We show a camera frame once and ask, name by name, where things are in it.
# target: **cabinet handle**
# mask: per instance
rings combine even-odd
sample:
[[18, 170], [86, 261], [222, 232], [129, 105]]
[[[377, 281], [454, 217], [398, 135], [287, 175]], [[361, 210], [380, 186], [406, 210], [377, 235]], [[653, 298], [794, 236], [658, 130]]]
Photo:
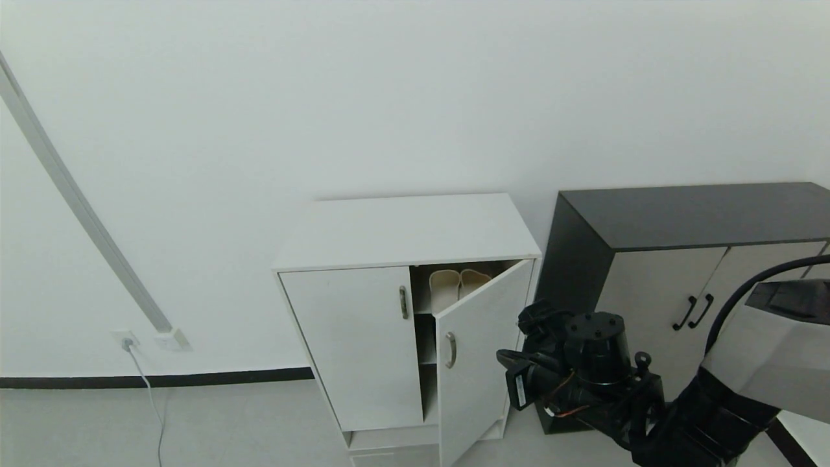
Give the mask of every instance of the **cabinet handle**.
[[703, 313], [701, 313], [701, 317], [697, 318], [697, 321], [689, 323], [689, 327], [692, 329], [696, 328], [698, 324], [701, 324], [703, 317], [706, 316], [706, 312], [709, 311], [709, 307], [711, 307], [712, 303], [715, 301], [715, 297], [711, 293], [707, 293], [704, 298], [707, 301], [706, 308], [703, 308]]
[[446, 338], [450, 342], [450, 361], [448, 361], [446, 365], [447, 368], [452, 368], [452, 366], [456, 364], [456, 335], [452, 332], [448, 332]]
[[677, 324], [677, 323], [672, 324], [671, 329], [674, 329], [675, 331], [680, 331], [681, 328], [683, 328], [683, 325], [686, 324], [686, 320], [689, 319], [689, 315], [691, 315], [691, 311], [695, 309], [695, 305], [697, 304], [697, 298], [694, 298], [690, 295], [689, 296], [689, 303], [691, 303], [691, 305], [689, 306], [689, 311], [686, 312], [686, 315], [683, 317], [683, 321], [681, 321], [680, 324]]
[[409, 319], [409, 310], [407, 310], [407, 288], [402, 285], [398, 291], [401, 295], [401, 316], [403, 316], [403, 319]]

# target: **black handle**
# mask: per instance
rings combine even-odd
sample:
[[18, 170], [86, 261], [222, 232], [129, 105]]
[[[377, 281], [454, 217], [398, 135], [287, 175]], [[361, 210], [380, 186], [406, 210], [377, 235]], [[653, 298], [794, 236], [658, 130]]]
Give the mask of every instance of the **black handle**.
[[704, 297], [707, 301], [706, 308], [703, 308], [703, 313], [701, 313], [701, 317], [697, 318], [697, 321], [693, 321], [689, 323], [689, 327], [694, 329], [697, 327], [698, 324], [701, 324], [703, 321], [703, 317], [706, 316], [706, 312], [709, 311], [709, 308], [712, 306], [712, 303], [715, 301], [715, 297], [711, 293], [707, 293]]
[[695, 305], [697, 304], [697, 298], [694, 298], [690, 295], [689, 296], [689, 303], [691, 303], [691, 305], [689, 306], [689, 311], [686, 312], [686, 315], [683, 317], [683, 321], [681, 321], [680, 324], [677, 324], [677, 323], [672, 324], [671, 329], [674, 329], [675, 331], [680, 331], [681, 328], [683, 327], [683, 325], [686, 324], [686, 320], [689, 319], [689, 315], [691, 315], [691, 311], [695, 309]]

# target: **black cabinet top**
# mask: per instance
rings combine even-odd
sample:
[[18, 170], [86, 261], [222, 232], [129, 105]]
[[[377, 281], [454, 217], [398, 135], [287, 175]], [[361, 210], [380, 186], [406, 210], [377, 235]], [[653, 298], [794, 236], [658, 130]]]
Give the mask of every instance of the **black cabinet top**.
[[560, 196], [617, 250], [830, 238], [830, 190], [812, 183], [590, 189]]

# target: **black baseboard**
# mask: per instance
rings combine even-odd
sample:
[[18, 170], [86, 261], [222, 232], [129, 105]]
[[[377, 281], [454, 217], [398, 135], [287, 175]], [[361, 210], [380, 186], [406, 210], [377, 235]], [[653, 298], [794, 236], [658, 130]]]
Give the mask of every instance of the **black baseboard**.
[[818, 467], [778, 419], [769, 427], [767, 435], [793, 467]]
[[[152, 387], [215, 386], [270, 381], [313, 380], [309, 366], [279, 370], [229, 371], [196, 375], [147, 376]], [[123, 389], [145, 387], [139, 376], [85, 376], [78, 378], [6, 378], [2, 389]]]

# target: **gray floor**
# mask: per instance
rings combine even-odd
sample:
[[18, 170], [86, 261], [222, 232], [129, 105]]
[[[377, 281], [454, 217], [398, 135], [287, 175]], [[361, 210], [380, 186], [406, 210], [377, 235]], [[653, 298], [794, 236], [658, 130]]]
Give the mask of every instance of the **gray floor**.
[[[350, 467], [313, 381], [159, 389], [165, 467]], [[3, 467], [154, 467], [158, 422], [143, 390], [0, 391]], [[741, 465], [788, 467], [761, 435]], [[514, 413], [503, 440], [480, 442], [457, 467], [633, 465], [595, 432], [544, 436], [535, 413]]]

